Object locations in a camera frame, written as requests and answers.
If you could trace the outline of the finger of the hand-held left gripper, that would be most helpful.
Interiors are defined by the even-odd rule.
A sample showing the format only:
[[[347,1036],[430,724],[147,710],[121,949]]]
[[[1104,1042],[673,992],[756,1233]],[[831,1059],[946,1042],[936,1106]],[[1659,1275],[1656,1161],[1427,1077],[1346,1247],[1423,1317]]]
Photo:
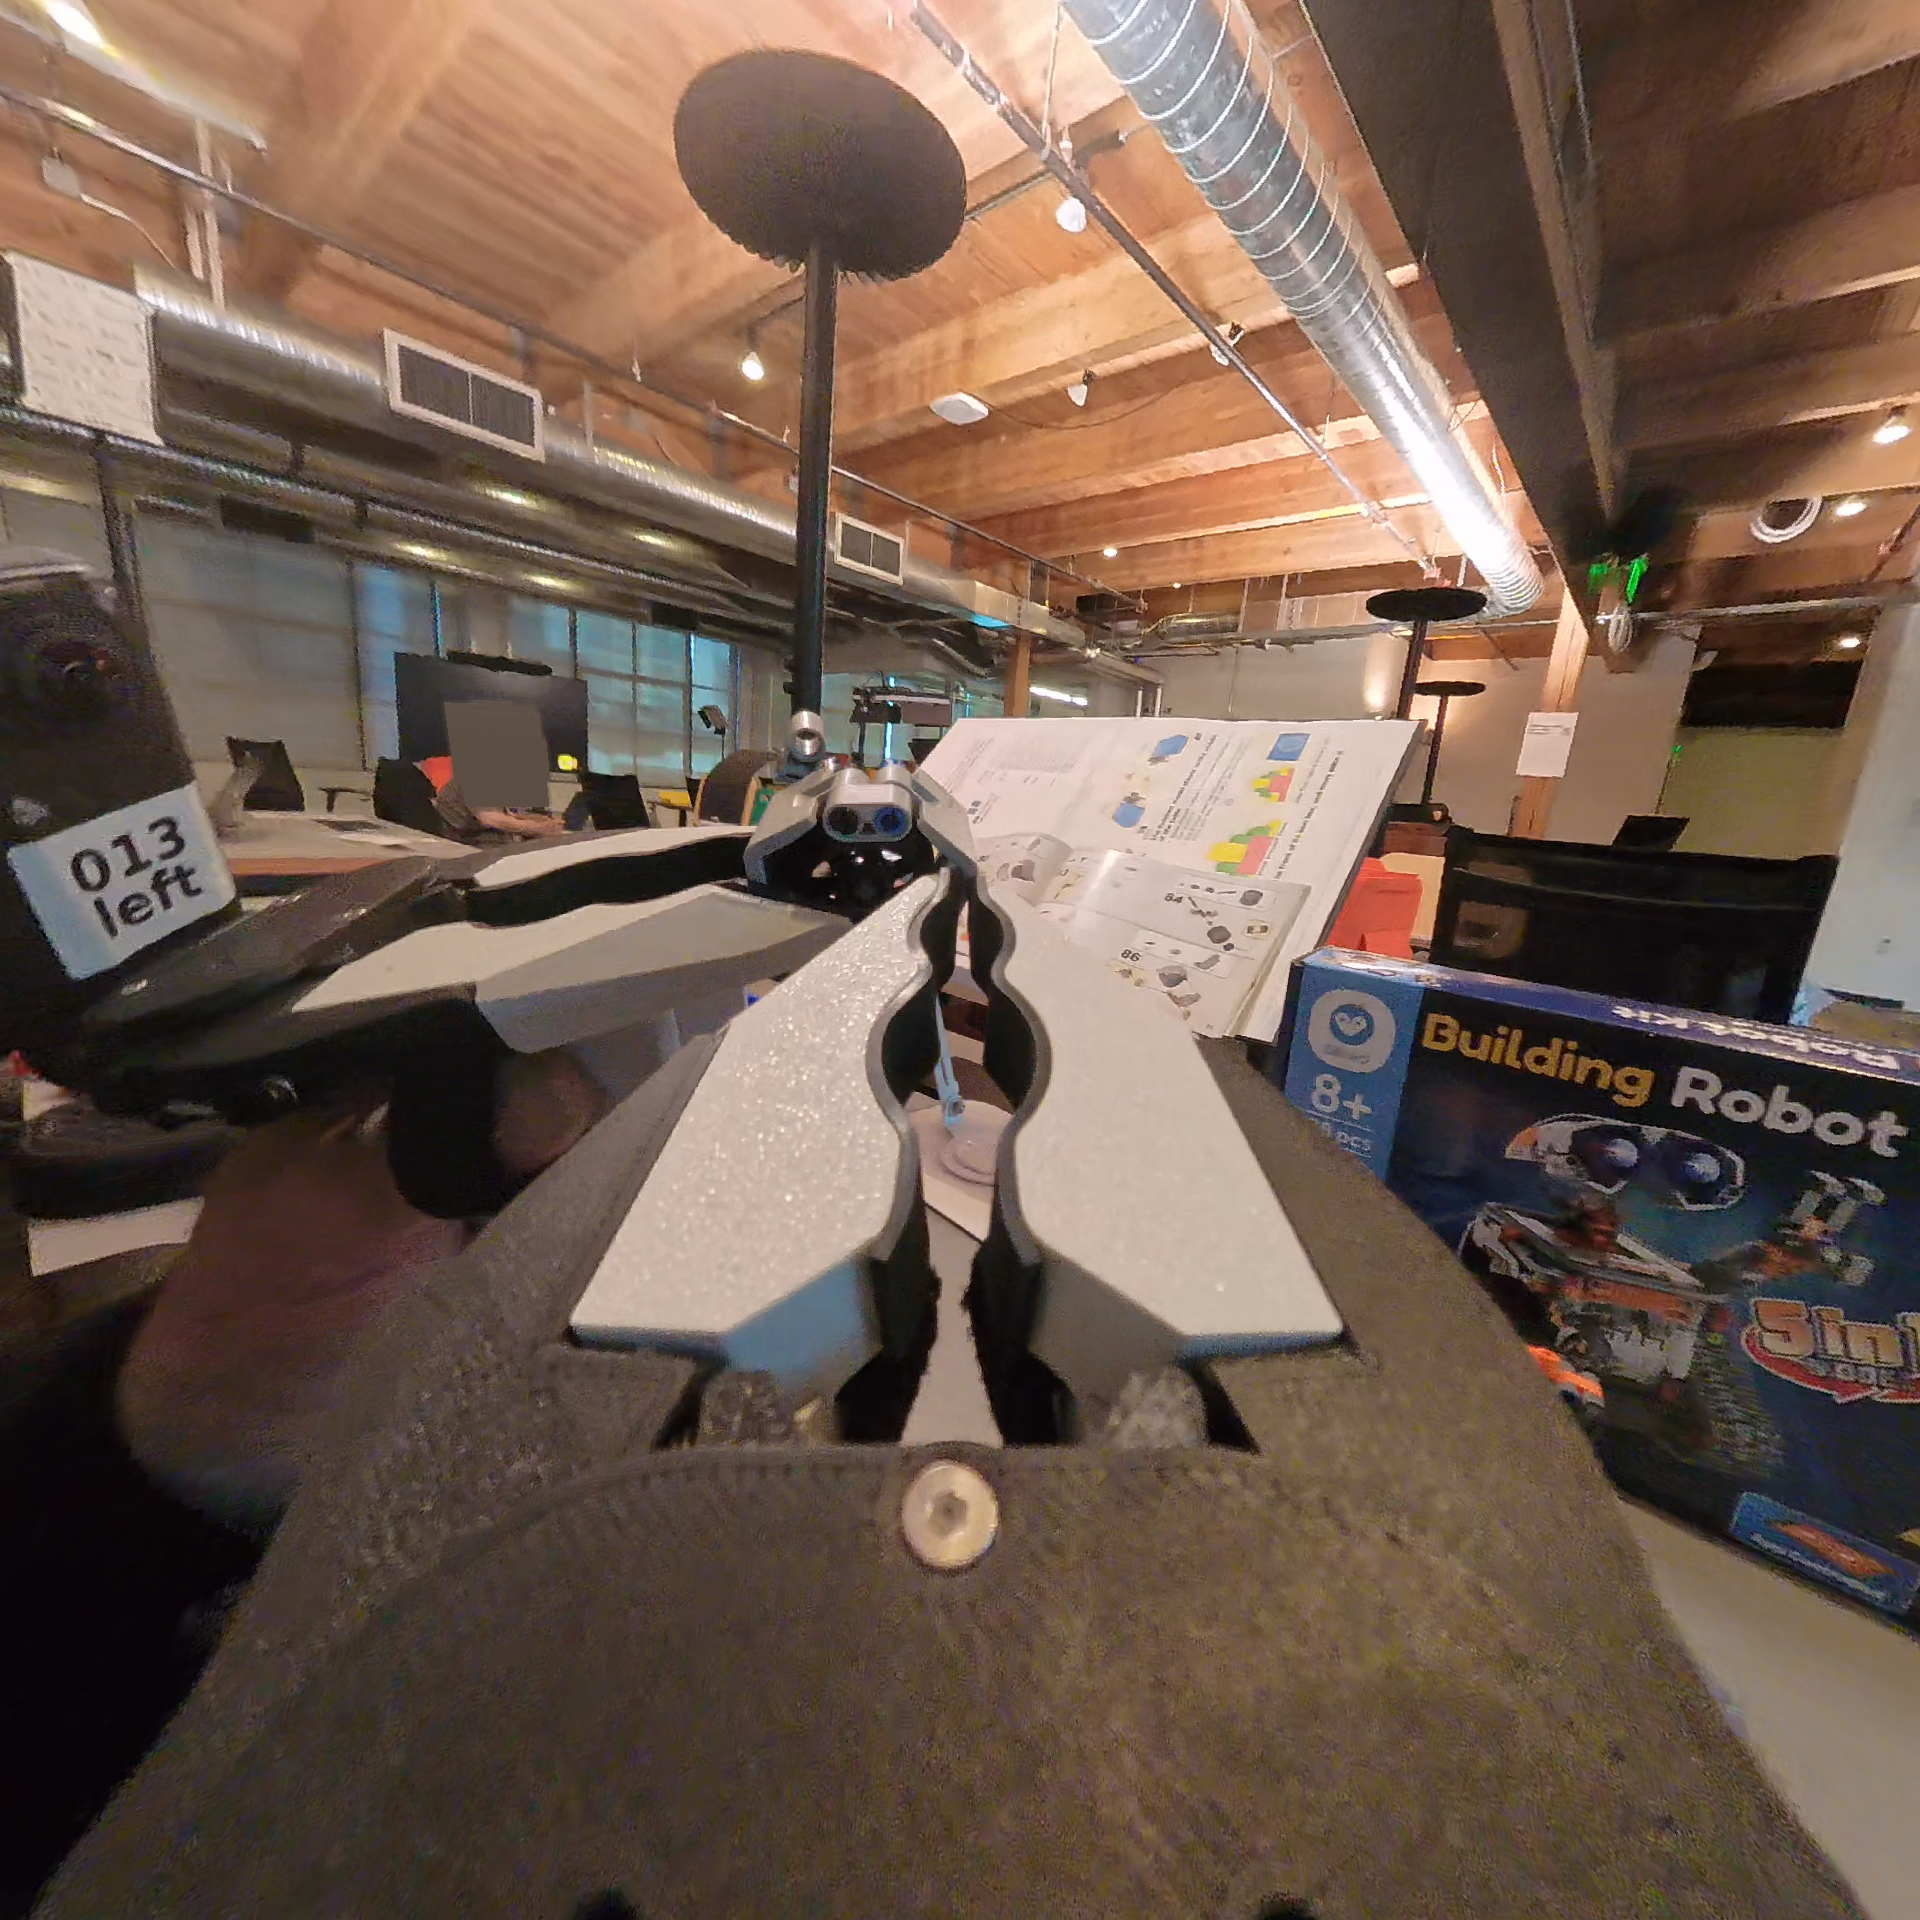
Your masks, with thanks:
[[[501,1042],[537,1053],[695,1011],[730,1018],[749,987],[795,973],[850,928],[843,916],[730,884],[517,927],[438,924],[305,987],[298,1014],[462,1002]]]
[[[644,905],[699,884],[748,891],[749,831],[728,826],[576,831],[487,856],[465,884],[470,917],[558,917]]]

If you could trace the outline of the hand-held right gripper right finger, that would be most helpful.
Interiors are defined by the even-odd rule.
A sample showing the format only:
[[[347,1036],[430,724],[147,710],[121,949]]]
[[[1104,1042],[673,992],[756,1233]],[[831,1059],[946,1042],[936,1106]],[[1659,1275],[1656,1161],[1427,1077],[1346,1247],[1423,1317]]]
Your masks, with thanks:
[[[1167,1367],[1344,1340],[1198,1039],[979,884],[982,1061],[1013,1102],[970,1314],[997,1412],[1107,1412]]]

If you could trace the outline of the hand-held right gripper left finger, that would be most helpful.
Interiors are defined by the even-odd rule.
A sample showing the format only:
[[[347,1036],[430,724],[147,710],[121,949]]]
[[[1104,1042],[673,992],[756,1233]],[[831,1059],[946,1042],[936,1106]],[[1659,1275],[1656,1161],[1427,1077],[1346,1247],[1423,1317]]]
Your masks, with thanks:
[[[939,1278],[896,1079],[925,1070],[946,905],[946,870],[910,881],[728,1025],[571,1310],[583,1346],[800,1399],[920,1367]]]

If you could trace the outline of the grey toy wheel frame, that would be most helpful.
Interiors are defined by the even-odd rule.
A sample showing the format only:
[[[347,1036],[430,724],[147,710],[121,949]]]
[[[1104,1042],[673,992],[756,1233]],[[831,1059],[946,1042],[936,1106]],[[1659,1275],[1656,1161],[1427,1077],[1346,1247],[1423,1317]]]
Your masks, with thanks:
[[[792,716],[785,774],[743,849],[756,899],[864,921],[939,867],[975,881],[970,812],[936,780],[834,763],[813,710]]]

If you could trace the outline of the person's left forearm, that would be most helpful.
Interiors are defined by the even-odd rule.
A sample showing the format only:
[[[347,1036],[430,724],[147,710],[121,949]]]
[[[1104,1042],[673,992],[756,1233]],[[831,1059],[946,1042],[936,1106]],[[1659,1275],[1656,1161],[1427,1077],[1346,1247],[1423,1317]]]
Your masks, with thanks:
[[[3,1913],[202,1672],[298,1475],[258,1275],[3,1310]]]

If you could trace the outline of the person's left hand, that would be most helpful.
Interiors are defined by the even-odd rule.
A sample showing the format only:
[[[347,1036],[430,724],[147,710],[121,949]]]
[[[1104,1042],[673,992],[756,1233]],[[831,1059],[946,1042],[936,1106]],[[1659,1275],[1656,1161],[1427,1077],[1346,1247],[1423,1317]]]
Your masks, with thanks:
[[[388,1106],[387,1085],[361,1082],[252,1128],[116,1367],[133,1465],[211,1522],[275,1529],[368,1325],[477,1233],[402,1199]]]

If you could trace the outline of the white book stand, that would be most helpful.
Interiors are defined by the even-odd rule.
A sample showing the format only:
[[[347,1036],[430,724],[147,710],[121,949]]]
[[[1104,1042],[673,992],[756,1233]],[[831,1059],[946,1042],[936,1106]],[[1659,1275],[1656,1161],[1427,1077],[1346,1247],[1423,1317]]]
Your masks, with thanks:
[[[997,1203],[999,1145],[1013,1114],[982,1068],[982,1045],[961,1036],[940,1050],[934,1079],[907,1099],[922,1154],[922,1189],[934,1214],[978,1243]]]

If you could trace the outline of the black monitor screen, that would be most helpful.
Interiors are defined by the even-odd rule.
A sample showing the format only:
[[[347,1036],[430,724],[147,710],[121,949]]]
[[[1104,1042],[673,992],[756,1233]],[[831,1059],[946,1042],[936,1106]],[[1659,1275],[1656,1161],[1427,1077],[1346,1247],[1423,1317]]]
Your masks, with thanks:
[[[395,658],[398,758],[447,759],[476,809],[551,805],[555,777],[589,767],[589,688],[501,658]]]
[[[1430,959],[1784,1024],[1838,866],[1835,853],[1645,852],[1454,826]]]

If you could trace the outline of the instruction booklet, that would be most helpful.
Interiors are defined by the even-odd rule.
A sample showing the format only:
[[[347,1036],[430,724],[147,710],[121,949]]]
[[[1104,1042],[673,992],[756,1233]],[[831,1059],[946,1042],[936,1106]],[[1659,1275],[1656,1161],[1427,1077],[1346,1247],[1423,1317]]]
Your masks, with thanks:
[[[967,719],[982,876],[1203,1036],[1269,1042],[1423,744],[1407,719]]]

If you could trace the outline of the red plastic container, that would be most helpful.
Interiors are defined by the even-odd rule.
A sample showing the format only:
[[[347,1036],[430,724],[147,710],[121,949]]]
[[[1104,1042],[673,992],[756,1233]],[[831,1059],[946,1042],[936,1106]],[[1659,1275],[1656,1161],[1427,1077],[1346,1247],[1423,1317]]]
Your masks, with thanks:
[[[1433,921],[1418,866],[1416,856],[1365,856],[1323,935],[1323,946],[1414,957],[1416,941],[1430,937]]]

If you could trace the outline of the white vent box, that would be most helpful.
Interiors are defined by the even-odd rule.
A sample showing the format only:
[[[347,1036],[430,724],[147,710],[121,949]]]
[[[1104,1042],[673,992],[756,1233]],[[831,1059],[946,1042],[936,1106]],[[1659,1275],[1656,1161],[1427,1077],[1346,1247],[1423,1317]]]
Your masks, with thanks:
[[[33,412],[161,444],[157,346],[137,294],[7,253],[22,405]]]

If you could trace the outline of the black metal pole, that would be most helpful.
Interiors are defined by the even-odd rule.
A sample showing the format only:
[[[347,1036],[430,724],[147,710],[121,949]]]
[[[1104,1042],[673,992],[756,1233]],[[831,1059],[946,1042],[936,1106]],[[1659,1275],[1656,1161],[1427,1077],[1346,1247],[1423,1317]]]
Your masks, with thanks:
[[[1411,627],[1393,706],[1397,719],[1411,719],[1427,661],[1430,630],[1436,624],[1480,618],[1487,611],[1487,594],[1454,586],[1384,588],[1365,598],[1365,611],[1389,627]]]
[[[674,115],[678,168],[734,244],[803,273],[798,634],[788,767],[817,771],[827,633],[827,522],[839,283],[936,265],[970,211],[946,125],[892,78],[827,53],[748,50],[702,70]]]

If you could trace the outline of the blue robot kit box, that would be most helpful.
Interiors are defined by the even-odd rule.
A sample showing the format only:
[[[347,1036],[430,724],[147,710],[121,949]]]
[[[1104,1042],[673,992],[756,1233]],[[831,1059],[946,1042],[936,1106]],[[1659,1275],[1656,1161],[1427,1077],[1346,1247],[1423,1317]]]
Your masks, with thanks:
[[[1918,1626],[1918,1050],[1321,949],[1273,1079],[1622,1489]]]

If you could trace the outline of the silver air duct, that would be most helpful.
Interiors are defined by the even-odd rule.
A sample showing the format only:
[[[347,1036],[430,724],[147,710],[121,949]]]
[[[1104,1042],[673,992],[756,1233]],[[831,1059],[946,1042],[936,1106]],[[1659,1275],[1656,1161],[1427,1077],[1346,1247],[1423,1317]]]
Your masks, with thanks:
[[[139,271],[169,433],[392,519],[583,563],[635,594],[781,633],[798,516],[555,419],[537,387],[399,333],[352,341]]]
[[[1472,447],[1339,168],[1243,3],[1069,3],[1069,17],[1339,383],[1391,444],[1493,613],[1544,570]]]

